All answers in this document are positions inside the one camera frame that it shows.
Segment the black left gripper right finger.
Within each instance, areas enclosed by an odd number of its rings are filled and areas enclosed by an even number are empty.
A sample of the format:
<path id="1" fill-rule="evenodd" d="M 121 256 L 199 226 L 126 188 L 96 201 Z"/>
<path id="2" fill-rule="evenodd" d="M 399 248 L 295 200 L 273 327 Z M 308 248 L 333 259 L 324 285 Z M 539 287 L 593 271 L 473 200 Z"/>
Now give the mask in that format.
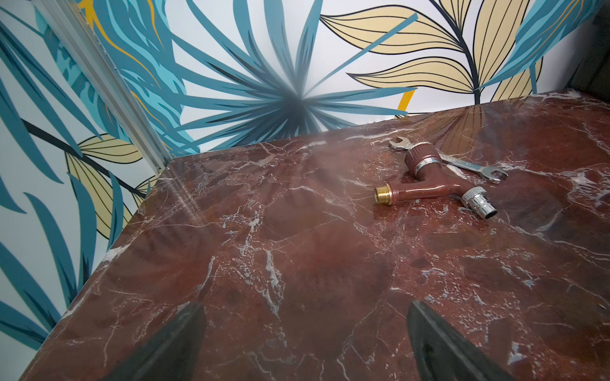
<path id="1" fill-rule="evenodd" d="M 426 303 L 411 303 L 407 327 L 422 380 L 513 379 Z"/>

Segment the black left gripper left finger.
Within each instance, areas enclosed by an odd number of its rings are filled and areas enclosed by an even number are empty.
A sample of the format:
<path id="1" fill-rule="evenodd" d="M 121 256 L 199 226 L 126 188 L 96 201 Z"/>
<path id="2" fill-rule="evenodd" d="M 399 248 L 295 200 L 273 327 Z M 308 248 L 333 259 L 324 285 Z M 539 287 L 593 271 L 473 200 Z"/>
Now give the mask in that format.
<path id="1" fill-rule="evenodd" d="M 206 327 L 203 306 L 186 306 L 104 379 L 192 380 Z"/>

